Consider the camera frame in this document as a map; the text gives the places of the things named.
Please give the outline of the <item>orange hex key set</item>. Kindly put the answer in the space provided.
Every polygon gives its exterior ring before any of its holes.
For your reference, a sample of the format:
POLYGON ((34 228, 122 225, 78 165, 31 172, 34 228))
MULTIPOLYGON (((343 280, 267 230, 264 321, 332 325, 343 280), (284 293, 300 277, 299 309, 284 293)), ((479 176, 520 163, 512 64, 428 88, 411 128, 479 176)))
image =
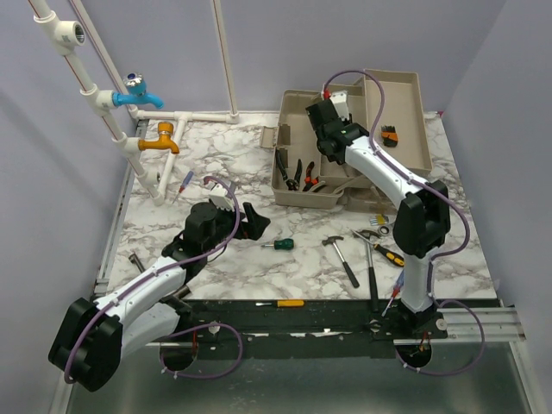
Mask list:
POLYGON ((380 128, 380 137, 385 147, 396 147, 398 145, 397 130, 392 125, 382 125, 380 128))

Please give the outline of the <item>small claw hammer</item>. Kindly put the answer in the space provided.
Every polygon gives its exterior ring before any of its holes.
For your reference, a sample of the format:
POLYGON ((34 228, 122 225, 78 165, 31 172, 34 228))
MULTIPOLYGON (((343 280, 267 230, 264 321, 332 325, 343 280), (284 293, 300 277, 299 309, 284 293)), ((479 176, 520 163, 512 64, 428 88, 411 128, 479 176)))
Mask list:
POLYGON ((341 251, 341 249, 339 248, 337 242, 338 241, 343 241, 344 238, 340 235, 332 235, 332 236, 329 236, 327 237, 326 239, 324 239, 322 241, 322 245, 323 246, 332 246, 334 248, 334 250, 336 251, 341 263, 342 263, 342 267, 345 271, 345 273, 347 274, 348 276, 348 279, 352 285, 352 287, 354 289, 358 289, 360 287, 360 283, 358 281, 358 279, 355 277, 350 265, 348 264, 348 262, 345 260, 344 256, 343 256, 343 253, 341 251))

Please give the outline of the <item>green stubby screwdriver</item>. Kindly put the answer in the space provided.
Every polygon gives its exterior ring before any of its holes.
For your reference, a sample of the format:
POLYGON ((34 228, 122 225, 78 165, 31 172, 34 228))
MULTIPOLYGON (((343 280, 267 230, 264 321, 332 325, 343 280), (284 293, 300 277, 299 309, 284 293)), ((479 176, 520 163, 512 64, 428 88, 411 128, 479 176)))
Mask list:
POLYGON ((272 248, 274 250, 281 250, 281 251, 291 251, 294 249, 294 240, 292 238, 275 240, 269 243, 263 243, 261 247, 272 248))

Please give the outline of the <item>red black pliers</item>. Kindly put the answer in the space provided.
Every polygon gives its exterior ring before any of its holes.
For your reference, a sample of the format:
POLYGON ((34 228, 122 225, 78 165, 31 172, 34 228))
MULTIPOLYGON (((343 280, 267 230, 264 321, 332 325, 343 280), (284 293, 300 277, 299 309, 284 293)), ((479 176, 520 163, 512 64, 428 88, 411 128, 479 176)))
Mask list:
POLYGON ((326 182, 312 176, 315 162, 311 161, 305 170, 303 192, 317 192, 326 186, 326 182))

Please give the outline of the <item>beige translucent tool box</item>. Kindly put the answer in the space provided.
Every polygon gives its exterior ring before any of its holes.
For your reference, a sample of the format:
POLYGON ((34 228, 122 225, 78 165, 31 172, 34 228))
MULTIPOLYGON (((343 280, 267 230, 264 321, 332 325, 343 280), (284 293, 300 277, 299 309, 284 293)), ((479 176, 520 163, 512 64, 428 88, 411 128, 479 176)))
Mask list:
POLYGON ((354 85, 284 93, 273 148, 278 205, 392 213, 426 197, 432 161, 418 75, 366 70, 354 85))

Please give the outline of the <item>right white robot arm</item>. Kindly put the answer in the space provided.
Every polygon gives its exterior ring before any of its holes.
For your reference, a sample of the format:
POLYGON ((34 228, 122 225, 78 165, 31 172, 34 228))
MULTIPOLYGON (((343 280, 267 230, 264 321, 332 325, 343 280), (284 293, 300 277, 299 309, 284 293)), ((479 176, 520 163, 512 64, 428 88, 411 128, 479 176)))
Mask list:
POLYGON ((429 183, 402 166, 361 125, 345 123, 331 100, 305 110, 319 152, 367 177, 397 208, 392 236, 405 258, 397 327, 403 336, 417 337, 436 313, 428 296, 430 258, 450 231, 448 188, 439 180, 429 183))

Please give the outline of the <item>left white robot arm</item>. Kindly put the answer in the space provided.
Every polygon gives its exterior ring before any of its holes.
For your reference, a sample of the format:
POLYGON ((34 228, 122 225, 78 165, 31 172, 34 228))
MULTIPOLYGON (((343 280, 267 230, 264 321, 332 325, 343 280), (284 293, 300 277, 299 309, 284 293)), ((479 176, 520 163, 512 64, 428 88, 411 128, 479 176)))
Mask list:
POLYGON ((124 356, 163 336, 185 339, 191 319, 164 297, 197 276, 209 256, 230 241, 257 241, 270 223, 250 203, 240 211, 223 210, 212 202, 194 204, 184 229, 150 268, 106 296, 78 298, 69 305, 49 361, 63 372, 66 383, 95 392, 110 380, 124 356))

